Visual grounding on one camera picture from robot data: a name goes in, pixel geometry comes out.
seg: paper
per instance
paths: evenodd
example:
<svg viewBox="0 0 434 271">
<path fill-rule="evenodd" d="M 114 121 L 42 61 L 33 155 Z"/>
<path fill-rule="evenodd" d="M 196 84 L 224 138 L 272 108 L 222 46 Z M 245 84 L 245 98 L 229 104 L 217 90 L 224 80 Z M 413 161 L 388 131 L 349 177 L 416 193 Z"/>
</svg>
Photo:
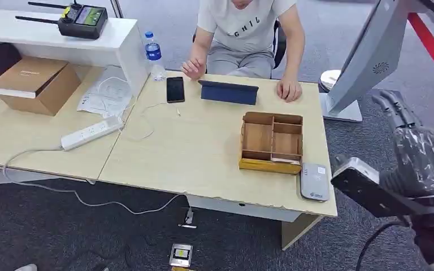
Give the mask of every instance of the paper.
<svg viewBox="0 0 434 271">
<path fill-rule="evenodd" d="M 289 164 L 293 164 L 293 165 L 300 165 L 299 161 L 290 160 L 290 159 L 283 159 L 283 158 L 276 158 L 273 155 L 270 156 L 270 160 L 272 162 L 277 162 L 277 163 L 289 163 Z"/>
<path fill-rule="evenodd" d="M 77 110 L 101 114 L 104 118 L 120 117 L 132 99 L 132 92 L 128 83 L 112 77 L 126 80 L 122 68 L 107 66 L 99 79 L 82 96 Z"/>
</svg>

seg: brown cardboard box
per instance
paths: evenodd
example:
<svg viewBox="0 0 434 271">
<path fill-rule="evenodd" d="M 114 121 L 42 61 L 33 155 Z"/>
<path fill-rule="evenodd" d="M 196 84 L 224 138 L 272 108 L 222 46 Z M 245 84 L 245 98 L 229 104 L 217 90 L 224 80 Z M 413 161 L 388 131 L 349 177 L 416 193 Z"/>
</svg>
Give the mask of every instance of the brown cardboard box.
<svg viewBox="0 0 434 271">
<path fill-rule="evenodd" d="M 0 76 L 0 98 L 15 110 L 55 116 L 80 84 L 68 62 L 25 56 Z"/>
</svg>

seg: controller screen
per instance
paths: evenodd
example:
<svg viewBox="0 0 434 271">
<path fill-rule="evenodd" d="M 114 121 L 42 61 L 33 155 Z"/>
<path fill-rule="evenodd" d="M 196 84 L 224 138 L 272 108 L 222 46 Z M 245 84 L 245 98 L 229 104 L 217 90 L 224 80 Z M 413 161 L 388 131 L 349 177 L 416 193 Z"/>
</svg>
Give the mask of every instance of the controller screen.
<svg viewBox="0 0 434 271">
<path fill-rule="evenodd" d="M 84 6 L 76 23 L 95 26 L 101 14 L 102 8 Z"/>
</svg>

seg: small device on floor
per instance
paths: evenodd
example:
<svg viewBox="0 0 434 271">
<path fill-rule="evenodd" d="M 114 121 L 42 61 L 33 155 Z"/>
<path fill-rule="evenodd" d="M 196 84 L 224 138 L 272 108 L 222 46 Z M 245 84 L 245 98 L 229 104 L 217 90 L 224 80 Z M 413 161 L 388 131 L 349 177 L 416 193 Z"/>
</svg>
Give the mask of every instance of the small device on floor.
<svg viewBox="0 0 434 271">
<path fill-rule="evenodd" d="M 323 165 L 303 163 L 300 173 L 300 194 L 311 200 L 325 202 L 330 197 L 327 169 Z"/>
<path fill-rule="evenodd" d="M 189 206 L 189 209 L 187 209 L 187 213 L 185 214 L 184 222 L 182 224 L 178 224 L 178 226 L 182 228 L 196 229 L 197 226 L 192 224 L 193 221 L 194 212 L 192 211 L 192 207 Z"/>
<path fill-rule="evenodd" d="M 28 2 L 31 6 L 62 8 L 59 20 L 48 20 L 25 16 L 16 16 L 16 19 L 36 21 L 39 23 L 56 24 L 61 35 L 77 38 L 88 38 L 96 40 L 101 36 L 104 23 L 107 21 L 107 10 L 105 7 L 81 5 L 74 0 L 69 6 Z"/>
<path fill-rule="evenodd" d="M 167 78 L 167 102 L 168 103 L 185 102 L 184 78 L 182 77 Z"/>
<path fill-rule="evenodd" d="M 189 267 L 192 259 L 192 246 L 189 244 L 173 244 L 169 264 L 178 267 Z"/>
</svg>

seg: sticker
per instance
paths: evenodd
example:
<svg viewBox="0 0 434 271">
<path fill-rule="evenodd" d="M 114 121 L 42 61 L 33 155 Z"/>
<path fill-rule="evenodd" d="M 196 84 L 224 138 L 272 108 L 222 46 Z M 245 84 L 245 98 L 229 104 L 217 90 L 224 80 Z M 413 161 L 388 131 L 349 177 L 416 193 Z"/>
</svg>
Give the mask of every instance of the sticker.
<svg viewBox="0 0 434 271">
<path fill-rule="evenodd" d="M 66 17 L 66 14 L 68 14 L 70 10 L 71 10 L 71 7 L 66 7 L 66 8 L 64 9 L 64 12 L 61 14 L 60 17 L 61 17 L 61 18 Z"/>
<path fill-rule="evenodd" d="M 178 248 L 175 249 L 175 256 L 180 258 L 187 258 L 187 255 L 189 255 L 188 250 L 180 250 Z"/>
</svg>

